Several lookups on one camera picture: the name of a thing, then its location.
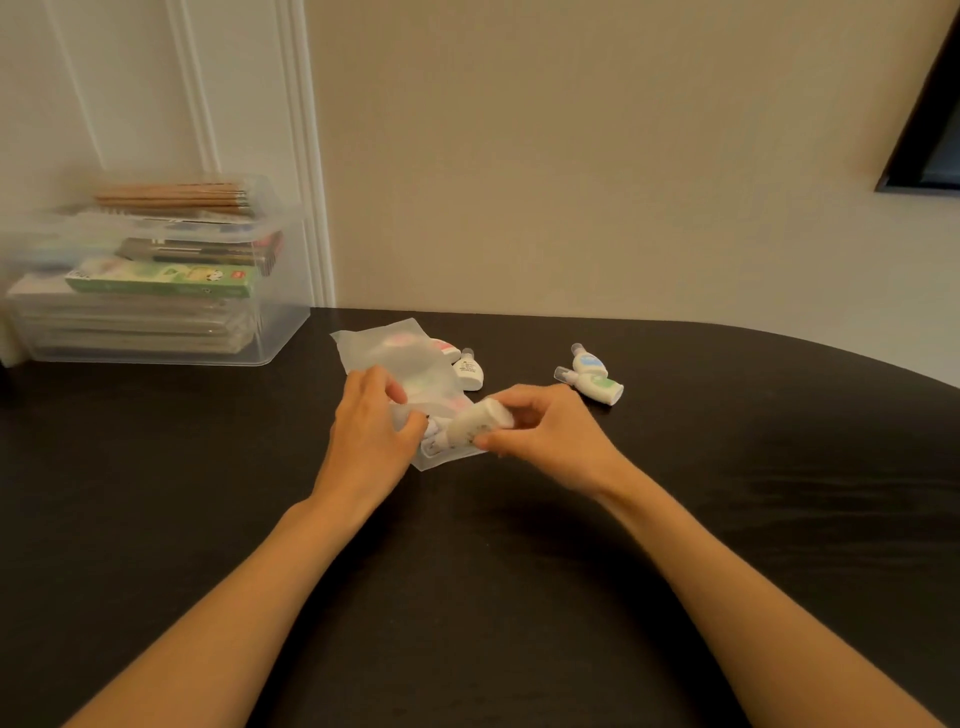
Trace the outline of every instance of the small bottle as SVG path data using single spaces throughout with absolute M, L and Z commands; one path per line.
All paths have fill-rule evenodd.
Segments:
M 483 369 L 473 358 L 473 349 L 464 347 L 460 355 L 460 361 L 453 365 L 453 371 L 457 373 L 465 392 L 476 392 L 483 387 Z
M 570 347 L 573 352 L 573 371 L 578 374 L 607 375 L 607 367 L 596 356 L 584 349 L 583 344 Z
M 430 339 L 430 341 L 446 357 L 447 363 L 454 364 L 460 358 L 460 350 L 453 344 L 445 342 L 443 339 Z
M 446 429 L 420 444 L 427 457 L 439 455 L 444 450 L 463 448 L 473 444 L 473 438 L 482 432 L 495 429 L 511 429 L 514 416 L 497 400 L 480 400 L 453 418 Z
M 426 430 L 423 432 L 423 440 L 429 440 L 434 435 L 439 434 L 450 424 L 450 418 L 428 415 L 426 418 Z
M 592 375 L 586 372 L 578 374 L 566 367 L 557 367 L 553 373 L 553 378 L 564 384 L 572 385 L 581 394 L 604 404 L 616 404 L 616 401 L 623 394 L 622 384 L 607 379 L 603 375 Z

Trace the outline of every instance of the hand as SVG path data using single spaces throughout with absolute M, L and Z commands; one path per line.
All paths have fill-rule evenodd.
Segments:
M 565 384 L 518 384 L 492 398 L 514 413 L 516 429 L 478 435 L 473 444 L 480 449 L 526 460 L 588 496 L 601 495 L 618 469 L 632 467 Z
M 399 482 L 426 430 L 422 412 L 412 412 L 403 429 L 394 430 L 391 400 L 404 404 L 407 395 L 383 367 L 347 375 L 311 496 L 345 505 L 358 527 Z

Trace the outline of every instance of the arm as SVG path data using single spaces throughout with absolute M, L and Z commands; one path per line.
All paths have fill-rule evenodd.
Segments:
M 703 528 L 607 439 L 569 387 L 494 395 L 517 430 L 477 437 L 595 498 L 670 584 L 757 728 L 942 724 L 890 678 Z
M 420 443 L 426 418 L 414 413 L 394 432 L 388 398 L 406 401 L 383 369 L 348 375 L 313 494 L 67 728 L 246 723 L 303 602 Z

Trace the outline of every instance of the translucent pouch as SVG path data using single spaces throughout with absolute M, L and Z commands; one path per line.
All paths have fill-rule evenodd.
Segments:
M 335 331 L 330 335 L 337 342 L 345 372 L 379 364 L 403 387 L 407 403 L 391 404 L 396 429 L 403 427 L 411 410 L 449 418 L 473 404 L 464 395 L 453 367 L 416 319 L 363 331 Z M 477 448 L 456 448 L 427 457 L 418 448 L 412 464 L 417 470 L 425 471 L 480 452 Z

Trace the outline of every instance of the toothpaste box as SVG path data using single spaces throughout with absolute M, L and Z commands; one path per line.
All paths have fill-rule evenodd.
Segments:
M 256 269 L 241 265 L 188 265 L 88 258 L 65 280 L 81 293 L 149 293 L 155 295 L 212 296 L 245 299 L 251 294 Z

